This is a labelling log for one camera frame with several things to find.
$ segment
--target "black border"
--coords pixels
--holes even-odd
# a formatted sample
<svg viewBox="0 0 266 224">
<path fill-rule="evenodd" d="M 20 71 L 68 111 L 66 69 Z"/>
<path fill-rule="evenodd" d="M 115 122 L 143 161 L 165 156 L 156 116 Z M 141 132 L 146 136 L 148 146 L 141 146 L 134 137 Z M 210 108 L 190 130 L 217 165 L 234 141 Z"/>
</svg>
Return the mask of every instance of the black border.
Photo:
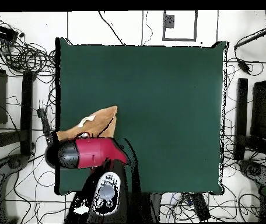
<svg viewBox="0 0 266 224">
<path fill-rule="evenodd" d="M 61 40 L 55 39 L 55 131 L 60 131 L 61 124 Z"/>
</svg>

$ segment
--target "black stand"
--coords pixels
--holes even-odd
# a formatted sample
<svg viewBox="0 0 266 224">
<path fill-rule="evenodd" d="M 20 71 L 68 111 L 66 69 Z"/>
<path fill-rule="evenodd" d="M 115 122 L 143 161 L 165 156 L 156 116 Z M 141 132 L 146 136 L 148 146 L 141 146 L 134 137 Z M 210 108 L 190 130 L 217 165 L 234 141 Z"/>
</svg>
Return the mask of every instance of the black stand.
<svg viewBox="0 0 266 224">
<path fill-rule="evenodd" d="M 19 155 L 11 155 L 0 160 L 0 223 L 7 223 L 4 207 L 5 188 L 8 178 L 27 166 L 34 145 L 32 143 L 32 92 L 35 75 L 31 71 L 23 73 L 22 106 L 20 131 L 0 133 L 0 147 L 20 142 Z"/>
<path fill-rule="evenodd" d="M 247 136 L 246 126 L 248 79 L 240 78 L 238 80 L 235 125 L 236 140 L 233 152 L 234 160 L 243 160 L 246 148 L 266 155 L 266 108 L 261 109 L 260 106 L 266 104 L 266 93 L 264 92 L 265 90 L 263 90 L 265 87 L 266 81 L 255 83 L 253 89 L 253 117 L 251 121 L 251 135 Z"/>
</svg>

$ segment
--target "black post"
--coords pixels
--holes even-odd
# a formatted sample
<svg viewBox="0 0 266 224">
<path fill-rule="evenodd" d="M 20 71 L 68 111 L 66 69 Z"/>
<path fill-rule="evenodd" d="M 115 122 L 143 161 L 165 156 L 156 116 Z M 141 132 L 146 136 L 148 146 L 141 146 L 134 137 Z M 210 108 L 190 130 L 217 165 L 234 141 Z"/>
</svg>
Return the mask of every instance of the black post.
<svg viewBox="0 0 266 224">
<path fill-rule="evenodd" d="M 27 131 L 27 138 L 20 142 L 21 154 L 30 156 L 32 152 L 33 125 L 33 81 L 36 76 L 32 71 L 24 71 L 22 80 L 21 130 Z"/>
<path fill-rule="evenodd" d="M 236 124 L 235 124 L 235 146 L 234 160 L 243 160 L 245 155 L 245 146 L 240 144 L 239 136 L 246 136 L 247 127 L 247 95 L 248 79 L 239 78 L 237 82 L 237 102 L 236 102 Z"/>
<path fill-rule="evenodd" d="M 0 133 L 0 147 L 6 145 L 14 144 L 19 141 L 26 141 L 28 136 L 28 131 L 8 131 Z"/>
</svg>

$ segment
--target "metal frame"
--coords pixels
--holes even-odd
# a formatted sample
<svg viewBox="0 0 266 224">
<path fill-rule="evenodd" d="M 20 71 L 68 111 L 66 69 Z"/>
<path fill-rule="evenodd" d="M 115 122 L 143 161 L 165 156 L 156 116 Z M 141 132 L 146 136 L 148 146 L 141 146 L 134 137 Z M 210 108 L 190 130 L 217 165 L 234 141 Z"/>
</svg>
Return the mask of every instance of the metal frame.
<svg viewBox="0 0 266 224">
<path fill-rule="evenodd" d="M 166 38 L 165 37 L 165 30 L 166 30 L 166 19 L 169 15 L 166 14 L 166 10 L 164 10 L 163 14 L 163 33 L 162 33 L 162 40 L 163 41 L 190 41 L 190 42 L 196 42 L 197 38 L 197 16 L 198 16 L 198 10 L 195 10 L 195 19 L 194 19 L 194 35 L 193 38 Z"/>
<path fill-rule="evenodd" d="M 32 152 L 32 114 L 33 114 L 33 81 L 35 75 L 32 71 L 25 71 L 22 80 L 22 106 L 20 118 L 20 131 L 0 133 L 0 147 L 20 141 L 21 154 L 30 156 Z"/>
<path fill-rule="evenodd" d="M 233 151 L 234 160 L 243 160 L 245 149 L 250 148 L 266 155 L 266 140 L 254 136 L 246 136 L 247 127 L 247 94 L 248 79 L 240 78 L 237 83 L 236 101 L 236 141 Z"/>
</svg>

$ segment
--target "black cable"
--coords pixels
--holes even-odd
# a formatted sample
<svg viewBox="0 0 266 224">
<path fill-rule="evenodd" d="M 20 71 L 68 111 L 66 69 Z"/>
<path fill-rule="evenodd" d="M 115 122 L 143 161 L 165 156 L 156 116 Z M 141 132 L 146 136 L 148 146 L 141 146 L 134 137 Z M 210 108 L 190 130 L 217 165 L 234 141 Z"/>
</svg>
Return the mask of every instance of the black cable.
<svg viewBox="0 0 266 224">
<path fill-rule="evenodd" d="M 184 211 L 183 211 L 183 214 L 192 222 L 192 223 L 194 223 L 193 222 L 193 220 L 192 220 L 192 218 L 190 217 L 190 216 L 188 216 Z"/>
<path fill-rule="evenodd" d="M 236 195 L 227 187 L 227 186 L 225 186 L 224 184 L 222 184 L 226 189 L 228 189 L 229 191 L 230 191 L 230 193 L 232 193 L 233 194 L 233 196 L 234 196 L 234 198 L 235 198 L 235 207 L 237 206 L 237 197 L 236 197 Z M 228 220 L 235 220 L 236 222 L 238 222 L 237 220 L 236 220 L 236 217 L 237 217 L 237 208 L 236 208 L 236 215 L 235 216 L 233 216 L 233 215 L 231 215 L 231 217 L 232 218 L 226 218 L 226 217 L 220 217 L 220 218 L 217 218 L 217 219 L 219 219 L 219 220 L 221 220 L 221 219 L 228 219 Z"/>
<path fill-rule="evenodd" d="M 196 214 L 194 214 L 193 216 L 189 217 L 186 213 L 184 213 L 184 211 L 193 211 L 193 210 L 185 208 L 185 206 L 184 206 L 185 198 L 184 198 L 183 194 L 181 194 L 181 198 L 180 199 L 177 199 L 177 198 L 174 197 L 176 194 L 177 193 L 173 193 L 173 195 L 172 195 L 172 197 L 170 199 L 170 205 L 163 205 L 163 206 L 168 208 L 168 212 L 167 213 L 160 212 L 162 215 L 166 216 L 166 219 L 165 219 L 166 223 L 170 221 L 170 217 L 171 216 L 173 217 L 174 222 L 184 221 L 184 220 L 186 221 L 186 219 L 180 219 L 181 214 L 185 214 L 188 217 L 187 220 L 190 220 L 191 222 L 193 222 L 193 219 L 196 219 L 198 217 L 193 218 L 194 215 L 196 215 Z M 172 200 L 173 199 L 175 199 L 177 201 L 175 204 L 172 204 Z"/>
<path fill-rule="evenodd" d="M 40 209 L 40 207 L 41 207 L 41 204 L 38 202 L 37 204 L 36 204 L 36 206 L 34 207 L 34 215 L 27 221 L 27 222 L 25 222 L 24 224 L 27 224 L 28 222 L 30 222 L 34 217 L 36 217 L 37 216 L 37 212 L 39 211 L 39 209 Z"/>
<path fill-rule="evenodd" d="M 37 149 L 37 141 L 41 138 L 41 137 L 44 137 L 44 135 L 40 135 L 37 139 L 36 139 L 36 143 L 34 144 L 34 155 L 33 155 L 33 158 L 35 158 L 36 156 L 36 149 Z M 34 174 L 34 170 L 36 168 L 34 168 L 34 159 L 33 159 L 33 170 L 32 170 L 32 173 L 33 173 L 33 177 L 34 177 L 34 180 L 37 182 L 37 184 L 39 184 L 40 186 L 44 186 L 42 185 L 41 183 L 39 183 L 39 180 L 37 180 L 36 178 L 36 175 Z"/>
<path fill-rule="evenodd" d="M 21 52 L 21 50 L 19 49 L 20 47 L 18 47 L 18 46 L 20 46 L 19 44 L 17 45 L 17 49 L 18 49 L 18 51 L 19 51 L 19 53 L 17 54 L 17 55 L 14 55 L 12 52 L 9 52 L 9 54 L 8 54 L 8 58 L 10 59 L 10 62 L 11 61 L 13 61 L 13 60 L 16 60 L 16 57 L 18 57 L 18 56 L 20 56 L 20 55 L 24 55 L 24 53 L 22 54 L 22 52 Z M 32 63 L 33 65 L 35 65 L 36 66 L 36 68 L 38 68 L 38 69 L 41 69 L 41 70 L 43 70 L 43 66 L 40 64 L 40 66 L 39 66 L 39 64 L 37 63 L 37 61 L 39 60 L 40 62 L 43 62 L 43 61 L 48 61 L 48 59 L 49 58 L 45 58 L 45 60 L 43 60 L 41 57 L 39 57 L 39 56 L 37 56 L 37 58 L 34 58 L 33 57 L 33 54 L 34 55 L 36 55 L 36 53 L 37 53 L 37 51 L 36 50 L 34 50 L 33 48 L 31 48 L 30 47 L 30 49 L 29 49 L 30 51 L 27 51 L 27 54 L 28 53 L 30 53 L 31 52 L 31 56 L 32 56 L 32 58 L 31 59 L 33 59 L 32 61 L 30 60 L 30 59 L 27 59 L 27 57 L 25 57 L 25 62 L 24 62 L 24 65 L 27 67 L 27 68 L 31 68 L 30 67 L 30 63 Z M 49 59 L 49 62 L 52 64 L 52 65 L 54 65 L 54 59 Z M 234 70 L 234 72 L 233 73 L 230 73 L 230 74 L 233 74 L 233 77 L 234 77 L 234 75 L 235 75 L 235 72 L 237 72 L 238 70 Z M 53 79 L 52 80 L 50 80 L 49 82 L 47 82 L 47 83 L 51 83 L 51 85 L 50 85 L 50 87 L 52 87 L 52 84 L 53 84 Z M 54 91 L 54 89 L 55 88 L 52 88 L 52 89 L 50 89 L 50 92 L 49 92 L 49 95 L 48 95 L 48 102 L 47 102 L 47 105 L 46 105 L 46 109 L 50 106 L 51 107 L 51 105 L 53 104 L 53 105 L 55 105 L 55 101 L 53 101 L 53 100 L 51 100 L 51 97 L 53 97 L 53 98 L 55 98 L 53 95 L 52 95 L 52 92 Z M 182 208 L 184 208 L 185 209 L 185 207 L 183 206 L 183 204 L 182 205 L 180 205 L 179 206 L 179 204 L 177 203 L 177 208 L 179 208 L 180 210 L 182 210 Z"/>
<path fill-rule="evenodd" d="M 234 107 L 234 108 L 228 110 L 225 114 L 229 113 L 230 111 L 233 111 L 234 109 L 236 109 L 236 107 Z"/>
<path fill-rule="evenodd" d="M 55 114 L 54 112 L 53 112 L 53 108 L 52 108 L 52 106 L 51 105 L 49 105 L 50 106 L 50 108 L 51 108 L 51 112 L 52 112 L 52 114 Z"/>
<path fill-rule="evenodd" d="M 264 64 L 261 63 L 261 66 L 262 66 L 262 68 L 261 68 L 261 72 L 260 72 L 260 73 L 255 74 L 255 75 L 253 75 L 253 74 L 251 74 L 251 73 L 248 73 L 248 74 L 251 75 L 251 76 L 258 76 L 258 75 L 261 75 L 262 72 L 264 71 Z"/>
<path fill-rule="evenodd" d="M 253 155 L 250 156 L 249 160 L 252 160 L 252 159 L 255 158 L 258 154 L 259 154 L 259 153 L 258 153 L 257 151 L 255 151 L 255 152 L 253 153 Z"/>
<path fill-rule="evenodd" d="M 4 201 L 8 201 L 8 202 L 26 202 L 24 200 L 20 200 L 20 199 L 5 199 Z M 29 202 L 46 202 L 46 203 L 54 203 L 54 204 L 64 204 L 65 201 L 46 201 L 46 200 L 28 200 Z"/>
<path fill-rule="evenodd" d="M 17 103 L 18 104 L 15 104 L 15 105 L 17 105 L 17 106 L 24 106 L 23 104 L 21 104 L 21 103 L 19 103 L 18 102 L 18 99 L 17 99 L 17 96 L 11 96 L 11 97 L 7 97 L 6 99 L 11 99 L 11 98 L 15 98 L 16 99 L 16 101 L 17 101 Z"/>
<path fill-rule="evenodd" d="M 241 38 L 241 39 L 237 42 L 236 46 L 240 43 L 240 41 L 242 41 L 242 40 L 244 40 L 244 39 L 246 39 L 246 38 L 248 38 L 248 37 L 250 37 L 250 36 L 253 36 L 253 35 L 255 35 L 255 34 L 259 33 L 259 32 L 263 32 L 263 31 L 265 31 L 265 30 L 266 30 L 266 28 L 261 29 L 261 30 L 259 30 L 259 31 L 256 31 L 256 32 L 253 33 L 253 34 L 249 34 L 249 35 L 247 35 L 247 36 Z M 234 51 L 235 51 L 235 52 L 234 52 L 234 57 L 235 57 L 236 59 L 238 59 L 238 58 L 237 58 L 237 54 L 236 54 L 236 50 L 237 50 L 237 48 L 234 49 Z"/>
<path fill-rule="evenodd" d="M 35 157 L 34 159 L 29 160 L 28 163 L 30 163 L 30 162 L 32 162 L 32 161 L 34 161 L 34 160 L 36 160 L 36 159 L 38 159 L 38 158 L 40 158 L 40 157 L 42 157 L 42 156 L 44 156 L 44 155 L 45 155 L 45 154 L 43 154 L 43 155 L 39 155 L 39 156 Z"/>
<path fill-rule="evenodd" d="M 149 25 L 148 25 L 148 23 L 147 23 L 147 20 L 148 20 L 148 11 L 146 11 L 145 24 L 146 24 L 147 27 L 151 30 L 152 34 L 150 35 L 149 40 L 146 40 L 146 41 L 144 42 L 144 45 L 145 45 L 146 42 L 149 42 L 149 41 L 151 40 L 152 36 L 153 36 L 153 30 L 149 27 Z"/>
<path fill-rule="evenodd" d="M 252 197 L 255 197 L 255 198 L 257 198 L 258 200 L 260 200 L 260 198 L 258 198 L 256 195 L 254 195 L 254 194 L 252 194 L 252 193 L 245 193 L 245 194 L 243 194 L 243 195 L 241 195 L 240 197 L 239 197 L 239 200 L 237 201 L 237 203 L 238 203 L 238 208 L 239 208 L 239 212 L 240 212 L 240 215 L 241 215 L 241 218 L 242 218 L 242 220 L 244 221 L 244 222 L 246 222 L 245 221 L 245 219 L 244 219 L 244 217 L 243 217 L 243 215 L 242 215 L 242 210 L 241 210 L 241 207 L 240 207 L 240 201 L 241 201 L 241 199 L 244 197 L 244 196 L 247 196 L 247 195 L 250 195 L 250 196 L 252 196 Z"/>
<path fill-rule="evenodd" d="M 144 43 L 144 11 L 142 11 L 142 20 L 141 20 L 141 43 L 140 43 L 140 45 L 142 46 L 143 45 L 143 43 Z"/>
<path fill-rule="evenodd" d="M 47 105 L 46 105 L 46 109 L 47 109 L 48 107 L 51 107 L 52 104 L 55 105 L 55 100 L 53 100 L 53 99 L 55 99 L 55 96 L 53 95 L 53 92 L 55 90 L 55 87 L 53 87 L 54 79 L 55 79 L 55 73 L 54 73 L 54 68 L 55 68 L 54 67 L 55 66 L 54 55 L 55 55 L 55 51 L 52 51 L 52 52 L 49 53 L 49 55 L 47 55 L 46 50 L 42 46 L 34 44 L 34 43 L 27 44 L 25 42 L 25 39 L 24 39 L 24 41 L 22 41 L 20 38 L 18 38 L 18 40 L 20 41 L 20 43 L 16 42 L 13 46 L 10 46 L 10 47 L 8 45 L 4 45 L 4 44 L 0 45 L 0 58 L 1 58 L 2 62 L 3 62 L 3 64 L 2 63 L 0 63 L 0 64 L 6 65 L 8 67 L 9 71 L 13 75 L 13 76 L 8 75 L 10 77 L 21 77 L 22 76 L 22 75 L 17 75 L 13 71 L 15 71 L 17 73 L 22 73 L 22 71 L 31 70 L 31 71 L 35 71 L 38 76 L 46 76 L 46 75 L 41 75 L 41 73 L 42 72 L 48 72 L 49 75 L 52 76 L 52 79 L 49 80 L 48 82 L 45 82 L 45 81 L 41 80 L 39 77 L 37 77 L 37 79 L 40 80 L 41 82 L 50 85 L 50 92 L 49 92 L 49 95 L 48 95 L 48 102 L 50 102 L 50 103 L 49 104 L 47 103 Z M 21 104 L 17 100 L 17 97 L 16 96 L 12 96 L 12 97 L 14 97 L 16 99 L 18 105 L 21 106 Z M 16 125 L 13 122 L 11 115 L 8 112 L 7 112 L 7 114 L 9 115 L 9 117 L 10 117 L 10 119 L 11 119 L 13 125 L 14 125 L 14 128 L 15 128 L 15 130 L 18 133 L 18 129 L 16 128 Z M 38 156 L 38 157 L 34 156 L 34 158 L 32 160 L 30 160 L 29 162 L 35 161 L 36 159 L 38 159 L 38 158 L 40 158 L 42 156 L 43 155 Z M 15 183 L 15 186 L 14 186 L 13 190 L 17 194 L 16 187 L 20 183 L 18 185 L 16 185 L 16 183 Z M 40 204 L 36 204 L 36 207 L 34 209 L 34 211 L 35 211 L 34 216 L 38 214 L 39 209 L 40 209 Z M 23 217 L 22 223 L 23 223 L 26 215 L 29 213 L 29 211 L 30 211 L 30 209 L 27 211 L 27 213 Z"/>
<path fill-rule="evenodd" d="M 51 129 L 52 129 L 53 131 L 55 130 L 55 128 L 52 127 L 52 122 L 55 120 L 55 118 L 56 118 L 56 117 L 54 117 L 54 118 L 51 120 L 51 122 L 50 122 L 50 127 L 51 127 Z"/>
<path fill-rule="evenodd" d="M 53 186 L 54 184 L 55 184 L 55 182 L 53 183 L 53 184 L 51 184 L 51 185 L 42 185 L 39 181 L 40 181 L 40 179 L 42 178 L 42 176 L 44 175 L 44 174 L 46 174 L 46 173 L 53 173 L 52 171 L 45 171 L 44 173 L 42 173 L 41 174 L 41 176 L 38 178 L 38 180 L 36 180 L 37 181 L 37 184 L 36 184 L 36 189 L 34 190 L 34 200 L 37 202 L 37 185 L 39 184 L 39 185 L 41 185 L 41 186 L 43 186 L 43 187 L 50 187 L 50 186 Z M 35 216 L 36 216 L 36 218 L 37 218 L 37 224 L 38 224 L 38 222 L 39 222 L 39 209 L 37 209 L 37 211 L 35 210 Z"/>
<path fill-rule="evenodd" d="M 44 214 L 42 217 L 41 217 L 41 219 L 38 221 L 38 223 L 37 224 L 39 224 L 39 223 L 41 223 L 41 221 L 42 221 L 42 219 L 44 218 L 44 216 L 46 216 L 46 215 L 53 215 L 53 214 L 57 214 L 57 213 L 60 213 L 60 212 L 62 212 L 62 211 L 64 211 L 65 209 L 62 209 L 62 210 L 60 210 L 60 211 L 57 211 L 57 212 L 49 212 L 49 213 L 46 213 L 46 214 Z"/>
<path fill-rule="evenodd" d="M 31 204 L 28 200 L 26 200 L 25 198 L 21 197 L 21 196 L 18 194 L 18 192 L 16 191 L 16 184 L 17 184 L 17 182 L 18 182 L 18 179 L 19 179 L 19 171 L 17 172 L 17 179 L 16 179 L 16 181 L 15 181 L 15 183 L 14 183 L 13 190 L 14 190 L 15 194 L 16 194 L 19 198 L 25 200 L 25 201 L 28 202 L 28 204 L 29 204 L 29 209 L 28 209 L 28 211 L 26 212 L 26 214 L 24 215 L 24 217 L 23 217 L 22 220 L 21 220 L 21 223 L 20 223 L 20 224 L 22 224 L 23 221 L 24 221 L 24 219 L 25 219 L 25 217 L 27 216 L 27 214 L 29 213 L 30 209 L 32 208 L 32 206 L 31 206 L 32 204 Z"/>
<path fill-rule="evenodd" d="M 110 24 L 102 17 L 102 15 L 101 15 L 101 12 L 100 11 L 98 11 L 98 13 L 99 13 L 99 15 L 100 15 L 100 17 L 101 17 L 101 19 L 108 25 L 108 27 L 110 27 L 110 29 L 112 30 L 112 32 L 114 33 L 114 35 L 116 36 L 116 38 L 120 41 L 120 43 L 122 44 L 122 45 L 125 45 L 125 43 L 123 43 L 121 40 L 120 40 L 120 38 L 117 36 L 117 34 L 115 33 L 115 31 L 113 30 L 113 28 L 110 26 Z"/>
<path fill-rule="evenodd" d="M 25 178 L 24 178 L 19 184 L 21 184 L 23 181 L 25 181 L 25 180 L 26 180 L 31 174 L 32 174 L 32 171 L 31 171 L 31 172 L 30 172 L 30 173 L 29 173 L 29 174 L 28 174 L 28 175 L 27 175 L 27 176 L 26 176 L 26 177 L 25 177 Z M 5 198 L 6 198 L 6 196 L 9 195 L 12 191 L 13 191 L 13 189 L 11 189 L 8 193 L 6 193 Z"/>
<path fill-rule="evenodd" d="M 5 108 L 3 108 L 2 106 L 0 106 L 0 108 L 4 109 L 4 110 L 6 111 L 6 113 L 9 115 L 9 118 L 10 118 L 10 120 L 11 120 L 11 122 L 12 122 L 12 124 L 13 124 L 13 126 L 14 126 L 16 132 L 17 132 L 17 134 L 18 134 L 19 142 L 21 142 L 21 136 L 20 136 L 20 133 L 19 133 L 19 131 L 18 131 L 18 129 L 17 129 L 17 126 L 15 125 L 15 123 L 14 123 L 14 121 L 13 121 L 11 115 L 10 115 L 9 112 L 8 112 Z"/>
</svg>

